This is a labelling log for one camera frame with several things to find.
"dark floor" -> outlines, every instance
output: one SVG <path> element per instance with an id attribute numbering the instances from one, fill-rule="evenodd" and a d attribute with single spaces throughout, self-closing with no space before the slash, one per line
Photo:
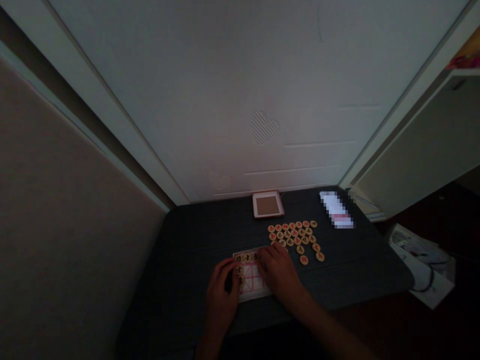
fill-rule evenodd
<path id="1" fill-rule="evenodd" d="M 382 234 L 392 225 L 401 224 L 453 253 L 457 261 L 455 288 L 435 310 L 406 292 L 345 307 L 332 314 L 381 359 L 466 359 L 472 354 L 479 355 L 479 207 L 480 197 L 451 183 L 388 221 L 375 224 Z M 292 348 L 299 359 L 321 358 L 310 334 L 295 322 L 248 338 L 236 336 L 225 345 L 238 349 L 240 344 L 242 350 L 254 350 L 257 346 L 252 339 L 278 344 L 275 348 L 279 354 L 289 353 Z M 302 340 L 301 347 L 296 339 Z M 311 356 L 300 356 L 298 351 Z M 231 359 L 232 352 L 227 354 Z M 273 354 L 263 355 L 271 359 Z"/>

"finger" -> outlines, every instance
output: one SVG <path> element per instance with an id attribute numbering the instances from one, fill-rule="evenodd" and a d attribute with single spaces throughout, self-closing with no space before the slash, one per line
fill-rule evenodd
<path id="1" fill-rule="evenodd" d="M 229 275 L 230 270 L 232 270 L 234 267 L 236 267 L 238 265 L 239 265 L 238 262 L 231 262 L 231 263 L 225 265 L 220 271 L 220 275 L 218 276 L 218 280 L 215 283 L 216 286 L 221 286 L 222 289 L 224 289 L 225 288 L 225 280 L 227 280 L 227 276 Z"/>
<path id="2" fill-rule="evenodd" d="M 219 277 L 220 271 L 222 268 L 228 264 L 231 263 L 234 260 L 233 257 L 226 258 L 225 260 L 220 261 L 215 267 L 213 268 L 213 272 L 211 273 L 210 277 L 210 282 L 208 283 L 208 287 L 211 287 L 215 284 L 217 281 L 217 278 Z"/>
<path id="3" fill-rule="evenodd" d="M 272 258 L 274 259 L 280 259 L 280 251 L 285 251 L 283 250 L 282 245 L 280 245 L 277 241 L 272 246 L 269 246 L 267 251 L 271 255 Z"/>
<path id="4" fill-rule="evenodd" d="M 260 250 L 258 250 L 258 252 L 256 253 L 256 255 L 258 256 L 258 260 L 260 262 L 261 265 L 265 265 L 267 259 L 271 259 L 272 258 L 272 255 L 270 255 L 269 253 L 269 248 L 271 246 L 267 246 L 267 247 L 262 247 Z"/>
<path id="5" fill-rule="evenodd" d="M 278 251 L 278 254 L 282 257 L 282 258 L 289 258 L 290 259 L 290 255 L 289 255 L 289 252 L 288 251 L 285 251 L 285 247 L 283 247 L 282 245 L 280 244 L 277 244 L 278 246 L 275 247 L 275 249 L 277 249 Z"/>
<path id="6" fill-rule="evenodd" d="M 239 302 L 239 297 L 240 297 L 239 277 L 235 272 L 233 272 L 232 279 L 231 279 L 230 298 L 234 299 L 238 303 Z"/>
<path id="7" fill-rule="evenodd" d="M 258 272 L 260 273 L 260 276 L 263 280 L 267 278 L 267 272 L 265 271 L 264 264 L 261 263 L 260 257 L 257 260 L 256 267 L 258 269 Z"/>

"gray tablecloth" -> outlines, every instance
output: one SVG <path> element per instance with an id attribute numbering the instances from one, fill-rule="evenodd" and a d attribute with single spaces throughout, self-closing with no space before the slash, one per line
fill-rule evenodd
<path id="1" fill-rule="evenodd" d="M 339 191 L 355 221 L 354 229 L 332 226 L 320 191 Z M 270 245 L 270 224 L 317 221 L 313 234 L 325 261 L 315 259 L 311 246 L 305 246 L 307 266 L 300 264 L 294 247 L 289 254 L 302 283 L 328 310 L 402 292 L 413 285 L 409 269 L 340 188 L 285 192 L 281 200 L 285 216 L 261 220 L 254 218 L 251 196 L 170 211 L 117 338 L 118 353 L 139 348 L 145 356 L 157 357 L 196 345 L 213 267 L 234 252 Z M 247 301 L 239 305 L 229 335 L 289 319 L 273 296 Z"/>

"beige wall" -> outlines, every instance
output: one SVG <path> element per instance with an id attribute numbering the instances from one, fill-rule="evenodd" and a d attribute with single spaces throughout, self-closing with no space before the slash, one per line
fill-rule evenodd
<path id="1" fill-rule="evenodd" d="M 42 84 L 71 111 L 103 145 L 116 156 L 132 174 L 160 201 L 172 209 L 175 204 L 140 166 L 120 141 L 85 104 L 72 87 L 62 78 L 44 55 L 32 44 L 14 21 L 0 7 L 0 41 L 21 61 Z"/>
<path id="2" fill-rule="evenodd" d="M 108 359 L 165 216 L 0 61 L 0 359 Z"/>
<path id="3" fill-rule="evenodd" d="M 480 164 L 480 76 L 448 84 L 355 186 L 387 217 Z"/>

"forearm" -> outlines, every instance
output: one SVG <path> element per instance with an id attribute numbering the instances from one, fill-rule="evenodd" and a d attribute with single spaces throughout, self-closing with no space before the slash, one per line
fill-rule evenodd
<path id="1" fill-rule="evenodd" d="M 224 337 L 224 333 L 206 324 L 200 342 L 196 346 L 195 360 L 218 359 Z"/>
<path id="2" fill-rule="evenodd" d="M 324 310 L 307 290 L 289 310 L 335 359 L 374 359 L 371 351 Z"/>
<path id="3" fill-rule="evenodd" d="M 223 337 L 215 337 L 204 332 L 195 350 L 195 360 L 218 359 L 222 341 Z"/>

